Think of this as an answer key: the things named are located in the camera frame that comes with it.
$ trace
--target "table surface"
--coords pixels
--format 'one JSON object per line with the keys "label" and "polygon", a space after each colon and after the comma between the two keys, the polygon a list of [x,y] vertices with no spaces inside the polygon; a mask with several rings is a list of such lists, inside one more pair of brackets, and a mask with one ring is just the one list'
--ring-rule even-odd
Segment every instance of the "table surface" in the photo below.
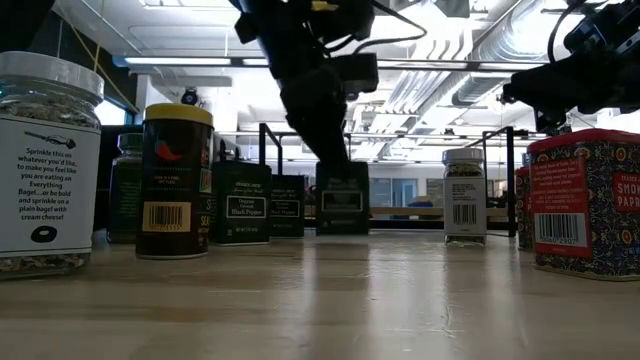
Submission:
{"label": "table surface", "polygon": [[0,285],[2,359],[640,359],[640,283],[534,270],[513,239],[277,240],[206,258],[104,247]]}

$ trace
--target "glass jar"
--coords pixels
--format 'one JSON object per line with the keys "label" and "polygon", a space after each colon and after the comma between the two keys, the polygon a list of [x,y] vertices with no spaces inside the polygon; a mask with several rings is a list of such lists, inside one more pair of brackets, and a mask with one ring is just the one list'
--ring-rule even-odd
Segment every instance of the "glass jar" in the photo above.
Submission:
{"label": "glass jar", "polygon": [[0,278],[89,263],[103,88],[58,58],[0,54]]}
{"label": "glass jar", "polygon": [[443,152],[445,243],[484,246],[487,232],[487,191],[480,149]]}
{"label": "glass jar", "polygon": [[111,166],[107,236],[112,244],[135,244],[140,217],[142,134],[119,135],[118,149],[120,155]]}

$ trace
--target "barcode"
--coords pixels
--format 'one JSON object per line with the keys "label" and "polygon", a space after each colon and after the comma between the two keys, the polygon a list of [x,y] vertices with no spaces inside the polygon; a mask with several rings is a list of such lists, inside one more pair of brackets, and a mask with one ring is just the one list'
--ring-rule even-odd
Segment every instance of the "barcode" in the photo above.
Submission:
{"label": "barcode", "polygon": [[191,203],[144,203],[143,231],[186,232],[191,230]]}
{"label": "barcode", "polygon": [[475,205],[453,205],[453,223],[456,225],[475,225],[477,223]]}
{"label": "barcode", "polygon": [[548,244],[586,244],[584,214],[535,214],[536,241]]}

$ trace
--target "bagel icon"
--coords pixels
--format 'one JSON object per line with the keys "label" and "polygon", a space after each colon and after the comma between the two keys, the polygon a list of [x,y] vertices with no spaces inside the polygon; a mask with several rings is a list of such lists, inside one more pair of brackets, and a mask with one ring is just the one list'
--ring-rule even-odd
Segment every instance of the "bagel icon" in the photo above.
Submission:
{"label": "bagel icon", "polygon": [[52,226],[38,226],[31,232],[31,240],[37,243],[52,242],[58,236],[58,230]]}

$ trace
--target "yellow lid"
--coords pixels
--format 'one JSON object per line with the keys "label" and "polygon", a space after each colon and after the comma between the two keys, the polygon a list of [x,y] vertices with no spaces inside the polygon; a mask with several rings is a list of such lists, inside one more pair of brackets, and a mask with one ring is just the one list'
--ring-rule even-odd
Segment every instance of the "yellow lid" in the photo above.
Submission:
{"label": "yellow lid", "polygon": [[145,110],[144,121],[187,120],[213,126],[213,115],[207,110],[184,104],[155,104]]}

